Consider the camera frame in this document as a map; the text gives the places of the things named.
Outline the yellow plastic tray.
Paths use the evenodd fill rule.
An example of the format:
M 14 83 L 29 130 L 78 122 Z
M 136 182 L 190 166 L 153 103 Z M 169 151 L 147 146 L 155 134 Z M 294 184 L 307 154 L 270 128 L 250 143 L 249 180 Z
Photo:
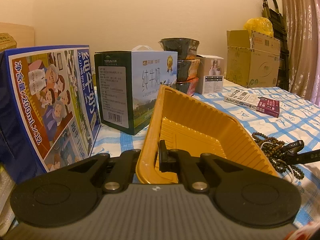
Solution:
M 177 175 L 159 170 L 158 143 L 193 157 L 212 153 L 276 176 L 277 173 L 238 120 L 171 87 L 161 85 L 139 155 L 136 175 L 143 184 L 177 183 Z

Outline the blue white checkered tablecloth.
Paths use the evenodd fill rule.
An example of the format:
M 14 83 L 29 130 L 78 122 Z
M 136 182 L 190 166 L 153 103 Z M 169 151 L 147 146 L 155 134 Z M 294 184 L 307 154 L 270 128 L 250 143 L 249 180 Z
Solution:
M 260 132 L 290 143 L 303 140 L 304 152 L 319 149 L 319 107 L 296 94 L 278 87 L 253 88 L 249 92 L 276 99 L 280 102 L 278 118 L 255 112 L 224 101 L 225 94 L 237 89 L 236 85 L 225 86 L 221 93 L 194 94 L 194 98 L 205 102 L 229 115 L 235 116 L 248 133 Z M 128 135 L 102 125 L 95 141 L 92 154 L 108 153 L 117 157 L 124 150 L 142 148 L 147 129 L 136 135 Z M 299 165 L 305 177 L 293 179 L 302 197 L 302 204 L 294 224 L 301 228 L 311 221 L 319 221 L 319 163 Z

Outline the dark red small box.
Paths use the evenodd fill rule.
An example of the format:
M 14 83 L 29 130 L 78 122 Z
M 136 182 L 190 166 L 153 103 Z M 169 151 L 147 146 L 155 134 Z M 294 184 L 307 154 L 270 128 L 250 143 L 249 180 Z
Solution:
M 280 114 L 280 102 L 278 100 L 259 97 L 257 112 L 278 118 Z

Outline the green white milk carton box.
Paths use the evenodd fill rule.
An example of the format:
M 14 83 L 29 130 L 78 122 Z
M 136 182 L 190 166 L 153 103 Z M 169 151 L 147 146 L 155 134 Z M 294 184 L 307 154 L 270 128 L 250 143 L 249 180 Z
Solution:
M 178 53 L 149 46 L 94 55 L 101 122 L 130 135 L 146 127 L 162 85 L 177 81 Z

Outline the blue cartoon milk carton box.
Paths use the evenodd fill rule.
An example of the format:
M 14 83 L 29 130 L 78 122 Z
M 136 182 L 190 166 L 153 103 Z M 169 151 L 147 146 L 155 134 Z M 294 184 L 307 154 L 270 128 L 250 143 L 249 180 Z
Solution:
M 93 150 L 100 120 L 88 45 L 1 52 L 1 163 L 15 183 Z

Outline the white AutoCAD book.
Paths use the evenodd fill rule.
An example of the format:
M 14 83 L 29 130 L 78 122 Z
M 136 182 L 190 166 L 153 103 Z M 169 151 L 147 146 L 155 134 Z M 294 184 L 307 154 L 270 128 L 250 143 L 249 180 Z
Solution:
M 224 101 L 256 111 L 260 98 L 248 91 L 236 89 L 225 94 Z

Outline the middle black instant noodle bowl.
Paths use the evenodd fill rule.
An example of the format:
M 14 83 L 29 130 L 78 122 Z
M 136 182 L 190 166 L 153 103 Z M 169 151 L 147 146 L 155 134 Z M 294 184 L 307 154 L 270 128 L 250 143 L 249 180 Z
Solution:
M 177 61 L 177 81 L 184 82 L 197 77 L 200 59 L 178 60 Z

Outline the black instant noodle bowl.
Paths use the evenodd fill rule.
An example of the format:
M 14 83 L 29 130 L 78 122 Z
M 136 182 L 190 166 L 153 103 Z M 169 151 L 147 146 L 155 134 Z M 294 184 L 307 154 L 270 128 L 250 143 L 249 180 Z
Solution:
M 197 77 L 200 59 L 178 60 L 177 61 L 177 81 L 184 82 Z
M 200 42 L 192 38 L 163 38 L 159 44 L 164 51 L 177 52 L 178 60 L 194 60 Z

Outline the small white product box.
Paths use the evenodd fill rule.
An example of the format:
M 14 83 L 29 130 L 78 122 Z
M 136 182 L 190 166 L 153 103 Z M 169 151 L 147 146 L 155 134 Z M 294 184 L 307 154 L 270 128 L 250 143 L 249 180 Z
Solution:
M 213 55 L 197 55 L 196 58 L 200 59 L 196 92 L 199 94 L 222 92 L 225 76 L 224 58 Z

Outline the large brown cardboard box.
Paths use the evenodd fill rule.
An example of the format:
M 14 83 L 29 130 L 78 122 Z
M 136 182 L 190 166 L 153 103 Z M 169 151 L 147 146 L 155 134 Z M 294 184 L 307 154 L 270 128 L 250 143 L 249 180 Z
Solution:
M 227 31 L 226 79 L 245 88 L 276 87 L 280 41 L 247 30 Z

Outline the top black instant noodle bowl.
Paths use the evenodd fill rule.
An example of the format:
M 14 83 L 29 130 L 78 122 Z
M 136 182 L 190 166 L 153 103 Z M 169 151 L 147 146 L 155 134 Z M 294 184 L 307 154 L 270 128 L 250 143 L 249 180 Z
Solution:
M 194 60 L 200 42 L 192 38 L 163 38 L 159 44 L 164 51 L 177 52 L 178 60 Z

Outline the black folding hand cart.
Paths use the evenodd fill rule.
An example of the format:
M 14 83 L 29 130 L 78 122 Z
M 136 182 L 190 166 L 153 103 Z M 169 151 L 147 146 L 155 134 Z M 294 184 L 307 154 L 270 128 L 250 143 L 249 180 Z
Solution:
M 278 3 L 272 0 L 274 10 L 268 5 L 267 0 L 263 0 L 263 16 L 268 18 L 273 27 L 274 37 L 280 41 L 280 66 L 278 70 L 277 86 L 281 89 L 289 91 L 289 51 L 287 46 L 287 32 L 285 30 L 285 21 L 279 11 Z

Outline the yellow plastic bag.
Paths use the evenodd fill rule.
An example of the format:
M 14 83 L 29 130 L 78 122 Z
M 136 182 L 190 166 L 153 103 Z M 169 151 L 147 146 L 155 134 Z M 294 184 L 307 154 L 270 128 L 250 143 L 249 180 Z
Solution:
M 245 24 L 244 29 L 249 33 L 256 31 L 270 37 L 274 37 L 271 21 L 265 17 L 250 18 Z

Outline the beige patterned curtain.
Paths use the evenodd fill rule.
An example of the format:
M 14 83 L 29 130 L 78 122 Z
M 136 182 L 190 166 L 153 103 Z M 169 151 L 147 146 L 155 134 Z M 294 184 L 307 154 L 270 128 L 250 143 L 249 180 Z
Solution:
M 282 0 L 291 93 L 319 105 L 319 0 Z

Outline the wooden headboard panel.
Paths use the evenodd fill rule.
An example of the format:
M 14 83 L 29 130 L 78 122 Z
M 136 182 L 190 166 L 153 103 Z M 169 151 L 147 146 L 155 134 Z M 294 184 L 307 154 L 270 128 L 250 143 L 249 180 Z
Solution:
M 31 26 L 0 23 L 1 33 L 8 33 L 17 42 L 17 48 L 33 47 L 35 46 L 35 30 Z

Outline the brown cardboard box corner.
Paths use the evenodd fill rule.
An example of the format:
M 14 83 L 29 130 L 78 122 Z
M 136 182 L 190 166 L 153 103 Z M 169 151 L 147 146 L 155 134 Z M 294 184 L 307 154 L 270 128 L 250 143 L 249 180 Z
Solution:
M 15 39 L 8 33 L 0 33 L 0 52 L 12 48 L 17 48 Z

